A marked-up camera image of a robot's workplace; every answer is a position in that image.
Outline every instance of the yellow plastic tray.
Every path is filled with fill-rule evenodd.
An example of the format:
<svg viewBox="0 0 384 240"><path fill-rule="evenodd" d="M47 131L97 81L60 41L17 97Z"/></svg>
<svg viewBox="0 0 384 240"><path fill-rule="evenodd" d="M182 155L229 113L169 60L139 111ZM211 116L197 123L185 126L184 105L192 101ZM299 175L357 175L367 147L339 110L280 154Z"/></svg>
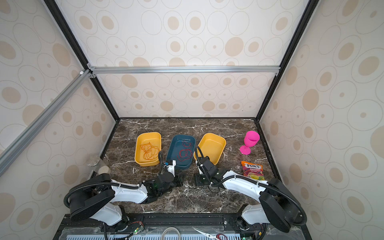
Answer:
<svg viewBox="0 0 384 240"><path fill-rule="evenodd" d="M151 143L153 146L158 147L161 150L161 135L158 132L145 132L140 134L136 140L135 150L135 162L142 167L154 166L160 163L157 157L153 160L144 159L144 150L141 149L141 145Z"/></svg>
<svg viewBox="0 0 384 240"><path fill-rule="evenodd" d="M227 144L227 141L225 140L225 138L209 132L204 134L198 146L203 152L203 155L209 156L209 160L216 165L221 157L221 154L224 151L226 144Z"/></svg>

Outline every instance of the patterned wallpaper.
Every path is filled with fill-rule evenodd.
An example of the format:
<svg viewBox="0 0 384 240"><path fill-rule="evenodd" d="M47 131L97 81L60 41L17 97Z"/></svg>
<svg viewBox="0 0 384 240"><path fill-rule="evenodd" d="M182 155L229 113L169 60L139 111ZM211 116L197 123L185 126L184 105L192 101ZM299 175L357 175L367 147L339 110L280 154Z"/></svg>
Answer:
<svg viewBox="0 0 384 240"><path fill-rule="evenodd" d="M0 239L51 240L68 190L87 180L115 124L86 80L0 177Z"/></svg>
<svg viewBox="0 0 384 240"><path fill-rule="evenodd" d="M262 128L314 240L384 236L384 1L323 1Z"/></svg>
<svg viewBox="0 0 384 240"><path fill-rule="evenodd" d="M120 117L255 117L275 74L98 76Z"/></svg>
<svg viewBox="0 0 384 240"><path fill-rule="evenodd" d="M0 1L0 154L81 69L38 0Z"/></svg>
<svg viewBox="0 0 384 240"><path fill-rule="evenodd" d="M308 0L57 0L93 66L279 65Z"/></svg>

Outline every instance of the fox's candy bag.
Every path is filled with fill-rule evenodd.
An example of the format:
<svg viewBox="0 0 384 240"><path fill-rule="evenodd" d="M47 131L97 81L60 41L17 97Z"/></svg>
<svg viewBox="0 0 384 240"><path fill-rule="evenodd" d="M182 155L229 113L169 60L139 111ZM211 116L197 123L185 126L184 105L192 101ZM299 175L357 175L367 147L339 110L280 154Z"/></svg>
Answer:
<svg viewBox="0 0 384 240"><path fill-rule="evenodd" d="M255 180L265 180L263 174L263 165L242 161L243 175Z"/></svg>

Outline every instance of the dark marble surface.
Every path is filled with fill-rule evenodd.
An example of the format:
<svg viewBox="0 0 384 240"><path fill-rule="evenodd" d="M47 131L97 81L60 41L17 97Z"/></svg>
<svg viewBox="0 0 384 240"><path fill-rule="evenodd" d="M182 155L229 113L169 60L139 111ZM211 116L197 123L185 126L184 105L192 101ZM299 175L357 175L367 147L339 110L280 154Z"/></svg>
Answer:
<svg viewBox="0 0 384 240"><path fill-rule="evenodd" d="M141 167L134 161L136 138L144 132L159 132L162 136L164 159L168 153L174 135L186 134L194 136L198 144L205 133L212 132L224 137L226 147L217 167L227 167L239 174L242 173L241 161L263 165L265 180L273 178L273 173L261 142L252 147L250 155L243 155L239 148L244 145L247 131L257 131L252 119L122 119L116 129L104 162L111 168L111 177L119 182L135 184L155 177L159 165ZM243 194L231 190L217 188L201 189L194 186L193 174L197 167L184 170L187 176L184 186L174 188L167 194L150 204L122 202L127 213L233 213L243 204L257 202Z"/></svg>

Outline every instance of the ventilation grille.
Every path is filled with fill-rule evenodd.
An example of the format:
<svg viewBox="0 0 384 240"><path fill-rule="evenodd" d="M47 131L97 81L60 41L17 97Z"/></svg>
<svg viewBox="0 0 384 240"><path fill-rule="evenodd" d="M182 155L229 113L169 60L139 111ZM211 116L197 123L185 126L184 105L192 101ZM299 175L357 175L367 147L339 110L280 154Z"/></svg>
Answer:
<svg viewBox="0 0 384 240"><path fill-rule="evenodd" d="M226 233L228 240L240 240L240 234L238 233ZM109 240L115 238L126 237L125 234L112 234L109 235ZM147 234L147 235L135 235L129 238L129 240L160 240L161 234ZM104 240L104 235L68 235L66 240ZM178 240L177 234L167 234L165 240ZM181 234L181 240L210 240L209 238L201 234Z"/></svg>

